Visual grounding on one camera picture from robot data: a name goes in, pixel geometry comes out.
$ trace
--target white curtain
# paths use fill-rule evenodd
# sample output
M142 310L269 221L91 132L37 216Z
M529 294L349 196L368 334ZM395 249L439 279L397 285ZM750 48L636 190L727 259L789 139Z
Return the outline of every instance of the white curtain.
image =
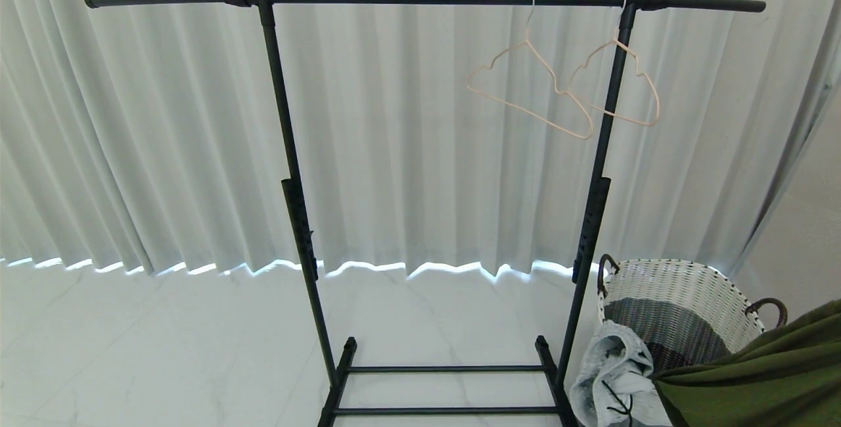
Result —
M833 0L761 14L640 12L631 35L663 112L614 125L597 252L738 259L797 133ZM0 244L8 261L196 269L297 260L256 9L2 0ZM565 79L619 9L538 7ZM276 5L304 192L325 269L346 260L571 265L597 140L471 94L529 7ZM612 51L580 80L603 103ZM629 64L618 110L649 118ZM570 104L522 52L478 83L558 124Z

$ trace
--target floor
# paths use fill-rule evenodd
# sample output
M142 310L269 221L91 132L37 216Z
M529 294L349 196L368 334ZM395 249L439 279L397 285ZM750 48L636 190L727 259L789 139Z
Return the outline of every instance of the floor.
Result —
M3 427L316 425L327 396L299 271L148 277L92 269L2 269ZM356 365L556 360L567 275L349 268L319 279L336 358ZM595 322L589 288L574 360ZM551 405L541 374L357 375L343 407ZM337 427L559 426L557 417L340 418Z

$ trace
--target pink wire hanger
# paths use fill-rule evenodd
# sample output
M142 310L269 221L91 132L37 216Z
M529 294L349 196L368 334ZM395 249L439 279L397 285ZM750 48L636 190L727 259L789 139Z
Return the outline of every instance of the pink wire hanger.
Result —
M587 112L587 108L568 89L567 89L567 91L559 91L558 90L558 77L556 77L555 71L553 71L552 68L549 67L549 64L547 64L546 60L543 59L543 56L541 56L540 53L537 52L537 49L534 48L534 45L532 45L532 41L529 39L529 23L531 23L531 21L532 21L532 14L534 13L534 6L535 6L535 0L532 0L532 10L529 11L528 19L526 20L526 40L523 41L522 43L518 43L514 46L511 46L511 47L508 47L507 49L502 50L499 54L497 54L496 56L493 57L493 59L490 61L490 65L481 65L480 67L477 68L477 70L472 71L472 73L470 73L468 75L468 90L471 91L471 92L475 92L476 94L483 95L483 97L487 97L490 100L497 101L501 104L506 104L507 106L516 108L517 110L520 110L521 112L528 113L529 115L533 116L534 118L537 118L538 120L540 120L541 122L544 122L545 124L549 125L550 127L554 127L554 128L557 128L560 131L563 131L564 133L571 134L572 136L577 137L577 139L588 139L589 137L593 136L593 119L589 115L589 112ZM525 107L518 106L517 104L513 104L513 103L508 102L508 101L504 101L499 97L494 97L493 95L490 95L485 91L480 91L479 89L475 89L474 86L472 86L472 78L474 77L474 75L476 75L478 72L483 71L483 70L489 70L489 71L492 70L493 65L496 64L497 59L499 59L502 56L505 56L505 54L510 53L513 50L519 49L523 46L528 47L528 49L532 53L532 55L534 55L534 57L537 58L538 61L540 61L540 64L543 65L543 68L546 71L549 71L549 74L552 76L553 91L555 92L555 94L557 94L557 95L567 95L567 97L570 97L573 100L573 102L576 104L576 106L579 108L579 110L581 110L581 113L583 113L583 115L586 116L587 124L589 124L589 128L588 128L588 131L587 131L586 134L579 134L579 133L576 133L575 131L568 130L564 127L561 127L561 125L554 124L553 122L550 122L546 118L543 118L543 116L539 116L539 115L537 115L537 113L534 113L531 110L526 109Z
M625 11L625 6L626 5L627 5L627 0L622 0L622 10L623 11ZM627 118L627 116L616 115L615 112L608 112L607 110L601 108L600 106L595 106L595 104L592 104L592 103L589 103L589 102L587 102L587 104L591 108L594 108L595 110L600 110L600 112L602 112L602 113L607 113L607 115L613 116L614 118L619 118L620 120L624 120L626 122L631 122L632 124L643 125L643 127L652 127L652 125L657 124L657 121L660 119L660 96L657 94L657 88L655 88L654 81L651 80L651 77L648 74L646 74L644 72L640 72L640 70L639 70L639 56L637 56L637 53L634 53L631 50L630 47L627 47L624 44L620 43L618 38L619 38L619 28L616 28L616 34L614 35L612 40L607 41L607 43L601 45L600 47L595 48L595 50L592 53L589 53L589 56L587 56L587 60L585 60L585 62L583 62L583 64L579 65L579 67L577 67L576 70L573 71L573 74L570 76L570 88L572 88L573 81L576 80L576 74L579 73L580 70L585 70L587 68L587 66L589 65L589 61L591 61L591 59L593 58L593 56L595 56L595 54L600 52L602 49L604 49L606 47L609 47L609 46L612 46L612 45L616 45L617 47L621 47L622 49L625 50L626 53L628 53L628 55L630 55L632 58L634 58L634 61L636 62L636 65L634 67L634 74L636 74L637 77L644 77L645 78L645 80L648 82L648 86L651 89L652 94L654 95L654 103L656 105L656 108L654 110L654 119L651 122L640 122L639 120L634 120L633 118Z

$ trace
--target brown basket handle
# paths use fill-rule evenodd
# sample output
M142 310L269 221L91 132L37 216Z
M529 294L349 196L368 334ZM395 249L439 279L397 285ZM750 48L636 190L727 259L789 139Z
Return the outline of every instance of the brown basket handle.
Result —
M619 271L619 263L616 263L616 260L613 257L610 257L610 254L602 254L601 259L599 260L599 277L597 281L595 281L595 287L597 287L598 293L604 294L607 297L607 289L604 289L604 263L607 261L613 265L613 268L616 268L616 272Z
M762 307L765 304L774 304L775 306L777 306L778 310L780 310L780 319L777 320L776 328L780 328L788 322L788 310L786 309L786 304L784 304L782 301L780 301L780 299L775 299L775 298L760 299L759 301L756 301L753 304L750 304L748 306L748 308L746 308L744 310L744 313L747 314L747 313L751 313L751 311L760 310L760 307Z

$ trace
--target white woven basket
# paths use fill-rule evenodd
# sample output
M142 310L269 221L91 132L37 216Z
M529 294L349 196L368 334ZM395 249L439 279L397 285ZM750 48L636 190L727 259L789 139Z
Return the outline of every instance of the white woven basket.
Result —
M780 308L778 326L787 317L782 302L766 298L751 304L725 275L681 259L616 263L605 254L599 265L598 291L600 321L612 319L633 329L652 350L655 367L659 365L656 371L706 363L744 348L765 332L756 310L767 303ZM666 346L681 361L662 355L658 363L652 344Z

